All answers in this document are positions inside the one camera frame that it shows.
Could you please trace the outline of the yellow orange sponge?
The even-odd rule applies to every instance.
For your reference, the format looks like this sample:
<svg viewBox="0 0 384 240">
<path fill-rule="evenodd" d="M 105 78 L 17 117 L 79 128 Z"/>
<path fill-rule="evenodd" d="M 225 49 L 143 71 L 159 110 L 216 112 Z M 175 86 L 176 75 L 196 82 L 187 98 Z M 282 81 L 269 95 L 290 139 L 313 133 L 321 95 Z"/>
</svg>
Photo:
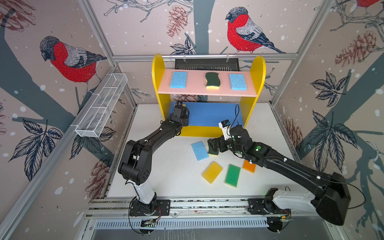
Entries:
<svg viewBox="0 0 384 240">
<path fill-rule="evenodd" d="M 219 174 L 222 172 L 223 167 L 217 162 L 212 161 L 207 169 L 203 172 L 202 177 L 209 183 L 212 184 Z"/>
</svg>

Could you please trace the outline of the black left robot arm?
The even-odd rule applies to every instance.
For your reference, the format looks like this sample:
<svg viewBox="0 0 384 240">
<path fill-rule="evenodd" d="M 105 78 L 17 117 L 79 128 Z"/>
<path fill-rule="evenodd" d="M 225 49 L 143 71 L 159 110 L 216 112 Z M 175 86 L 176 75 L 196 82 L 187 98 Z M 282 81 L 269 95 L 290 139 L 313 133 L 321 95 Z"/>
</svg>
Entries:
<svg viewBox="0 0 384 240">
<path fill-rule="evenodd" d="M 147 179 L 152 170 L 153 153 L 166 141 L 179 136 L 184 127 L 189 125 L 190 111 L 178 101 L 173 112 L 161 122 L 160 127 L 147 137 L 126 143 L 118 173 L 132 183 L 139 197 L 139 206 L 152 213 L 155 211 L 157 195 Z"/>
</svg>

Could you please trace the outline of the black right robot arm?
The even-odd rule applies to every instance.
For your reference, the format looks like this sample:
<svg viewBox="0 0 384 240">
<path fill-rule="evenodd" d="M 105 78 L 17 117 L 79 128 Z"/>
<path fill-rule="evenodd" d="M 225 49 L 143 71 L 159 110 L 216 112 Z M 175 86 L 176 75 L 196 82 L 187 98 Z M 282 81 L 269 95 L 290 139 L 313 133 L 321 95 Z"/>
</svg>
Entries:
<svg viewBox="0 0 384 240">
<path fill-rule="evenodd" d="M 264 143 L 254 142 L 242 126 L 230 129 L 229 137 L 209 139 L 208 146 L 210 153 L 231 151 L 250 164 L 275 171 L 308 190 L 305 195 L 295 195 L 270 188 L 265 196 L 248 199 L 248 211 L 252 215 L 288 215 L 296 209 L 317 213 L 331 224 L 344 225 L 351 194 L 342 175 L 310 169 Z"/>
</svg>

